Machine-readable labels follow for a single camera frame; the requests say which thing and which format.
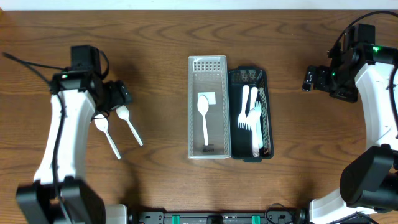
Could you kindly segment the white plastic fork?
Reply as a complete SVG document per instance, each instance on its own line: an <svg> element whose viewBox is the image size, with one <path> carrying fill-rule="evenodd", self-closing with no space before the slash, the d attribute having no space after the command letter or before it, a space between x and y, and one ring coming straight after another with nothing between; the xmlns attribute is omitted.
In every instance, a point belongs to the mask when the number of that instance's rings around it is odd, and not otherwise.
<svg viewBox="0 0 398 224"><path fill-rule="evenodd" d="M258 94L258 88L257 87L252 87L250 91L250 102L249 102L249 109L252 110L255 106L256 100L257 100L257 94ZM252 130L251 123L249 121L249 117L247 116L246 119L246 129L248 131Z"/></svg>
<svg viewBox="0 0 398 224"><path fill-rule="evenodd" d="M246 128L246 105L249 96L249 86L244 85L242 89L242 99L241 99L241 112L238 116L238 127L241 129Z"/></svg>

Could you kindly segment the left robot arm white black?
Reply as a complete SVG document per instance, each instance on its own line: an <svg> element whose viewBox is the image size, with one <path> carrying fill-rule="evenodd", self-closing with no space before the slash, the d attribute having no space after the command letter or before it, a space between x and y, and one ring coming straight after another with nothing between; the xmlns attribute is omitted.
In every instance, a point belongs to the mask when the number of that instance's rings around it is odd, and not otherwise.
<svg viewBox="0 0 398 224"><path fill-rule="evenodd" d="M28 223L128 223L127 206L105 205L85 181L92 121L106 127L109 112L131 96L121 80L104 82L95 72L56 73L50 81L52 118L47 145L33 183L17 188Z"/></svg>

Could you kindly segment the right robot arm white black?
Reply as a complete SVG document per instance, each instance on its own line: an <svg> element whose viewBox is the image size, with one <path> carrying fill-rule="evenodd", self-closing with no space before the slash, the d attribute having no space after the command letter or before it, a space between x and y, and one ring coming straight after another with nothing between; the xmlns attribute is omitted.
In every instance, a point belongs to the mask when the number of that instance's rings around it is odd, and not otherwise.
<svg viewBox="0 0 398 224"><path fill-rule="evenodd" d="M370 42L333 47L328 67L310 66L303 89L362 102L365 151L342 172L339 187L310 202L309 223L344 223L397 210L397 49Z"/></svg>

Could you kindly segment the black plastic basket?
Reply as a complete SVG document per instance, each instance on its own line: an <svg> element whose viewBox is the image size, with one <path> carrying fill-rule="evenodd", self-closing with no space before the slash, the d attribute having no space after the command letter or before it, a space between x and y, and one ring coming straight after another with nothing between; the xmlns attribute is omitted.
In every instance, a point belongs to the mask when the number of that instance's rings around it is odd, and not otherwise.
<svg viewBox="0 0 398 224"><path fill-rule="evenodd" d="M262 114L257 123L260 155L252 155L252 131L238 127L238 116L241 112L242 89L249 86L249 96L246 105L246 116L249 114L250 91L252 87L258 88L257 100L261 104ZM229 116L231 132L232 158L245 162L261 162L274 156L274 143L272 137L271 111L269 103L267 73L256 66L239 66L228 71L229 91Z"/></svg>

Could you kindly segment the white utensil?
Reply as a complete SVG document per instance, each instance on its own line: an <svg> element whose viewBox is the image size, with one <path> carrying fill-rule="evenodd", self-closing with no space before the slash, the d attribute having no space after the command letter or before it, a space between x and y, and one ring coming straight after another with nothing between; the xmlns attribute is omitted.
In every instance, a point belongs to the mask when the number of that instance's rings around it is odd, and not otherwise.
<svg viewBox="0 0 398 224"><path fill-rule="evenodd" d="M118 151L118 149L117 149L117 147L116 147L116 145L115 145L115 143L114 143L114 141L113 141L113 139L112 139L112 137L111 137L111 135L110 135L110 133L108 131L108 128L109 128L108 119L102 114L97 114L94 117L94 122L95 122L96 127L100 131L104 132L104 134L105 134L105 136L106 136L106 138L107 138L107 140L108 140L108 142L109 142L114 154L116 155L117 159L121 159L121 155L120 155L120 153L119 153L119 151Z"/></svg>
<svg viewBox="0 0 398 224"><path fill-rule="evenodd" d="M136 131L135 127L130 121L130 112L126 106L120 106L119 108L116 109L116 113L118 117L125 122L127 122L127 125L129 126L133 136L135 137L136 141L140 146L143 146L144 143L142 142L141 137L139 136L138 132Z"/></svg>

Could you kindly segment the clear plastic basket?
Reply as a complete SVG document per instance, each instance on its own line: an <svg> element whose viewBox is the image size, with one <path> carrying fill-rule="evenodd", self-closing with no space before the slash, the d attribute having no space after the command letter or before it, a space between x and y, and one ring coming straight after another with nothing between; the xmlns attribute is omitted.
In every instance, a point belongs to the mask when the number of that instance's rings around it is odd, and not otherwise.
<svg viewBox="0 0 398 224"><path fill-rule="evenodd" d="M188 158L226 159L231 157L227 58L225 55L188 58ZM208 145L203 138L202 115L197 93L215 92L216 104L206 114Z"/></svg>

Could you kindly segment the white plastic spoon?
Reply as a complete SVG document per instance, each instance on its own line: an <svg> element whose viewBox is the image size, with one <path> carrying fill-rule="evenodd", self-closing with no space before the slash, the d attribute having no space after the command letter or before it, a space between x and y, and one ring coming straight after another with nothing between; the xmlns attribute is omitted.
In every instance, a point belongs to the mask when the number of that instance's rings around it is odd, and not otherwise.
<svg viewBox="0 0 398 224"><path fill-rule="evenodd" d="M197 108L200 114L202 115L202 121L203 121L203 138L205 145L208 145L208 129L207 129L207 123L206 123L206 114L209 110L209 102L208 99L205 95L200 95L197 101Z"/></svg>
<svg viewBox="0 0 398 224"><path fill-rule="evenodd" d="M259 101L255 102L254 108L250 109L247 116L247 124L250 125L252 131L252 155L254 157L259 157L260 147L259 138L257 134L257 123L260 120L262 114L261 104Z"/></svg>

